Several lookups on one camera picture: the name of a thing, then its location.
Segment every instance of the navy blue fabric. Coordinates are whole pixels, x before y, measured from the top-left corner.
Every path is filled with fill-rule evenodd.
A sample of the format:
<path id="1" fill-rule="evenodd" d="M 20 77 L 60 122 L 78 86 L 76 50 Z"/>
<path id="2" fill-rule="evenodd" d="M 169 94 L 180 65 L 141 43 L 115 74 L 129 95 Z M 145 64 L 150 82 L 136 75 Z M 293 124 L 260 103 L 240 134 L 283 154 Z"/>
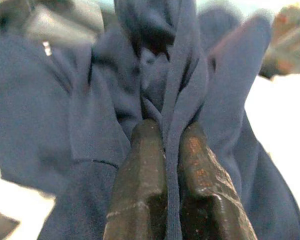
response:
<path id="1" fill-rule="evenodd" d="M 237 22 L 226 21 L 211 33 L 202 25 L 216 15 L 198 22 L 192 0 L 115 3 L 122 29 L 92 48 L 52 48 L 48 57 L 43 46 L 0 38 L 2 177 L 57 194 L 39 239 L 102 239 L 132 130 L 152 118 L 165 147 L 168 240 L 182 239 L 179 140 L 193 121 L 229 172 L 257 236 L 300 240 L 298 207 L 244 111 L 270 41 L 268 20 L 255 16 L 230 34 Z"/>

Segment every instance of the wrinkled fabric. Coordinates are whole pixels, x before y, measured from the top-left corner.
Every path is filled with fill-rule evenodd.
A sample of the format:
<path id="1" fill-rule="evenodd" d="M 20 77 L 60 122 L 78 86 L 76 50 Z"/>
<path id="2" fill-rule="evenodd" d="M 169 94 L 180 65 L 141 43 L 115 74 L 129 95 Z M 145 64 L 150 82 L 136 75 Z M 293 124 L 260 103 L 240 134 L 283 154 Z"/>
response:
<path id="1" fill-rule="evenodd" d="M 2 177 L 58 195 L 39 239 L 102 239 L 132 130 L 151 118 L 165 147 L 168 240 L 182 239 L 179 141 L 194 121 L 258 238 L 300 240 L 299 209 L 244 110 L 270 41 L 268 20 L 257 15 L 211 37 L 200 25 L 215 15 L 198 22 L 191 0 L 117 0 L 116 12 L 122 29 L 92 48 L 52 48 L 48 57 L 22 38 L 0 39 Z M 205 49 L 206 35 L 213 40 Z"/>

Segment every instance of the blue cloth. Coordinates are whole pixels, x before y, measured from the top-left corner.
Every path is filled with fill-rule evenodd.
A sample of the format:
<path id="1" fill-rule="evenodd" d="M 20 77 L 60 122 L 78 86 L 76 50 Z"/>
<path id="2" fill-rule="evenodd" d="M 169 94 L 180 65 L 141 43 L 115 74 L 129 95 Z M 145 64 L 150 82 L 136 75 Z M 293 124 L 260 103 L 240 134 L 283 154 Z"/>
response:
<path id="1" fill-rule="evenodd" d="M 93 47 L 53 48 L 48 57 L 43 46 L 0 38 L 2 177 L 58 196 L 39 239 L 102 239 L 132 130 L 152 118 L 165 147 L 168 240 L 182 239 L 179 141 L 194 121 L 230 174 L 257 236 L 300 240 L 299 209 L 244 111 L 270 41 L 268 20 L 234 20 L 212 37 L 202 26 L 228 15 L 224 10 L 197 18 L 192 0 L 115 4 L 122 28 Z M 235 29 L 227 34 L 229 28 Z"/>

